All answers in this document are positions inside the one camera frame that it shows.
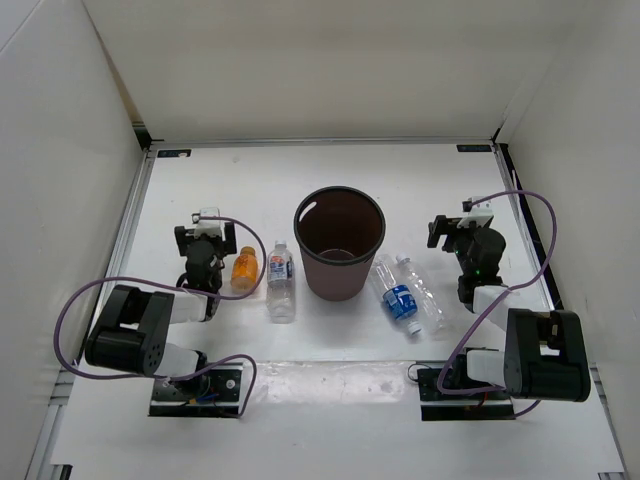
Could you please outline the clear unlabeled plastic bottle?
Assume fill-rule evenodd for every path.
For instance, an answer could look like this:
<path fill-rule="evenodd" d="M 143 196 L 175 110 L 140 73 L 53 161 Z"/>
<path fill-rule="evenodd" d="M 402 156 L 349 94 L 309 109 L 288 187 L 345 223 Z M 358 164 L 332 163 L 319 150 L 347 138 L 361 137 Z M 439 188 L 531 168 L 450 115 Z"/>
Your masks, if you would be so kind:
<path fill-rule="evenodd" d="M 412 290 L 419 309 L 422 311 L 423 324 L 427 331 L 430 334 L 439 333 L 446 326 L 446 318 L 436 299 L 428 274 L 404 253 L 397 254 L 395 259 L 399 273 Z"/>

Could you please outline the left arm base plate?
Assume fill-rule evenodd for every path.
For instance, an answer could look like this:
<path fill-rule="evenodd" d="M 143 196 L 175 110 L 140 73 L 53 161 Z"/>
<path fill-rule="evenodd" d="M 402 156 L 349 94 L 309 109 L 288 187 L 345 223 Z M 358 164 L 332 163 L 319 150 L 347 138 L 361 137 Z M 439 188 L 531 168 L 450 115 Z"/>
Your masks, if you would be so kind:
<path fill-rule="evenodd" d="M 169 418 L 233 418 L 239 415 L 243 366 L 225 364 L 195 379 L 165 384 L 156 380 L 148 416 Z"/>

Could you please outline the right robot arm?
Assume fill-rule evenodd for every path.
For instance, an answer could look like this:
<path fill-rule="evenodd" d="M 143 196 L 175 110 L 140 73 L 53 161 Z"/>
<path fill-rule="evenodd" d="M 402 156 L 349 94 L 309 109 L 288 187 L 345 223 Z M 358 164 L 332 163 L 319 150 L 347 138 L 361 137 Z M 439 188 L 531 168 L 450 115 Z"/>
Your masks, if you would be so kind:
<path fill-rule="evenodd" d="M 464 400 L 504 391 L 519 399 L 585 401 L 591 383 L 579 316 L 517 302 L 516 289 L 499 276 L 506 240 L 488 220 L 438 215 L 429 223 L 427 246 L 436 247 L 441 238 L 442 250 L 454 254 L 461 268 L 458 299 L 477 318 L 441 369 L 437 390 Z M 466 347 L 485 320 L 504 331 L 503 350 Z"/>

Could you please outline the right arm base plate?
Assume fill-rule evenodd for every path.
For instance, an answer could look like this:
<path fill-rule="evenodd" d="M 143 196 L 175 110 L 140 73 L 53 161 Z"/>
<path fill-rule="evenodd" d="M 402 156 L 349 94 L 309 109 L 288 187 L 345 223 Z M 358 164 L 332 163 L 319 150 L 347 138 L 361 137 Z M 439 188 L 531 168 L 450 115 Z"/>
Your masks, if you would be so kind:
<path fill-rule="evenodd" d="M 413 362 L 407 378 L 418 387 L 423 422 L 511 420 L 515 411 L 504 392 L 481 392 L 473 395 L 448 395 L 437 388 L 441 365 Z"/>

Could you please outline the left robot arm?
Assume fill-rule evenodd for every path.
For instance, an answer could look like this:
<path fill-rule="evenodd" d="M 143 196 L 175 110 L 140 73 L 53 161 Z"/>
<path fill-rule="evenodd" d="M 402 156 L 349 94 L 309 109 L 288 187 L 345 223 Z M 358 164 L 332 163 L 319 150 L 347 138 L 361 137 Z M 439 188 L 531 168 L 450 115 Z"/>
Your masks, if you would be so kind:
<path fill-rule="evenodd" d="M 193 219 L 177 226 L 174 235 L 185 271 L 174 291 L 144 291 L 117 285 L 91 330 L 85 358 L 88 364 L 147 378 L 171 378 L 186 398 L 197 400 L 210 388 L 203 368 L 204 353 L 167 341 L 169 327 L 211 320 L 220 300 L 224 258 L 237 252 L 231 222 Z"/>

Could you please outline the orange juice bottle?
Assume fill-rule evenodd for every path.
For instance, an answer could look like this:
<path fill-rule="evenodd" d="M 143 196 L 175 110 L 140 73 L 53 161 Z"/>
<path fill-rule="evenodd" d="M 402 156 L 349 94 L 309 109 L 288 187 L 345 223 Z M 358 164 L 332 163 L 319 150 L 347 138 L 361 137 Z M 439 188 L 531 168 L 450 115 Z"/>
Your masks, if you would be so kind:
<path fill-rule="evenodd" d="M 258 273 L 259 264 L 255 249 L 251 246 L 242 247 L 232 268 L 232 291 L 239 295 L 249 292 L 256 284 Z"/>

